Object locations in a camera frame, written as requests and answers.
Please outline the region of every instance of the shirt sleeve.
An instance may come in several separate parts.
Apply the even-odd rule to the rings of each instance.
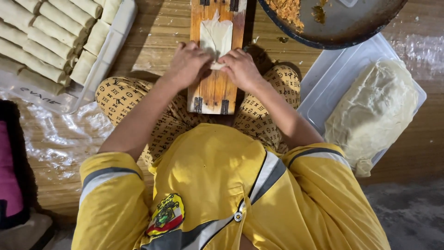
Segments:
[[[149,224],[143,174],[126,153],[100,153],[80,167],[82,194],[71,248],[133,249]]]
[[[351,249],[390,249],[378,218],[336,145],[297,147],[282,157],[301,191],[317,205],[329,232]]]

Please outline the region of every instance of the plastic container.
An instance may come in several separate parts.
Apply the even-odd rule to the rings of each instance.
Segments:
[[[349,8],[355,6],[355,4],[358,2],[358,0],[339,0],[339,1]]]
[[[330,117],[339,100],[347,92],[359,73],[367,67],[370,62],[379,59],[397,59],[398,55],[379,33],[370,40],[344,49],[340,55],[321,53],[314,63],[312,69],[301,82],[301,87],[314,85],[308,96],[303,100],[297,111],[305,117],[309,123],[321,134],[325,133],[325,121]],[[317,62],[333,61],[326,72],[322,72],[322,67],[318,71],[314,66]],[[316,77],[322,75],[316,83]],[[418,91],[418,106],[414,114],[427,99],[425,91],[413,81]],[[372,159],[375,165],[388,149],[378,152]]]
[[[66,93],[54,96],[26,82],[19,81],[17,76],[12,73],[0,70],[0,89],[58,114],[76,112],[80,106],[94,101],[95,91],[109,73],[128,36],[136,14],[137,6],[134,0],[123,0],[97,61],[88,74],[85,86],[72,81],[70,87],[66,89]]]

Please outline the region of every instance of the wooden rolling board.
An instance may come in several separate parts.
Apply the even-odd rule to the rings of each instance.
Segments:
[[[190,40],[200,40],[200,23],[212,19],[216,9],[219,21],[233,22],[231,48],[241,48],[247,0],[191,0]],[[237,87],[228,75],[212,70],[211,75],[188,88],[188,111],[204,114],[234,114]]]

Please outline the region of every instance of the metal pan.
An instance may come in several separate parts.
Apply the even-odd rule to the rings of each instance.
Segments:
[[[325,24],[315,21],[313,7],[320,0],[301,0],[300,19],[304,31],[296,31],[276,15],[265,0],[258,0],[270,19],[289,37],[313,48],[343,49],[362,43],[376,35],[396,17],[407,0],[358,0],[348,8],[339,0],[329,0],[323,7]]]

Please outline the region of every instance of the patterned pants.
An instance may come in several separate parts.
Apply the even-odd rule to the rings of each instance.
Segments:
[[[285,98],[287,103],[295,109],[298,108],[301,100],[300,84],[295,71],[290,67],[277,65],[264,75],[264,79],[282,98]],[[116,126],[153,86],[152,83],[135,78],[110,77],[99,85],[95,99],[111,123]],[[142,159],[151,166],[177,136],[202,122],[215,123],[208,115],[188,113],[186,98],[177,95],[157,121],[151,134],[152,139],[142,153]],[[285,153],[288,150],[268,111],[251,94],[247,94],[243,100],[234,119],[234,128],[278,153]]]

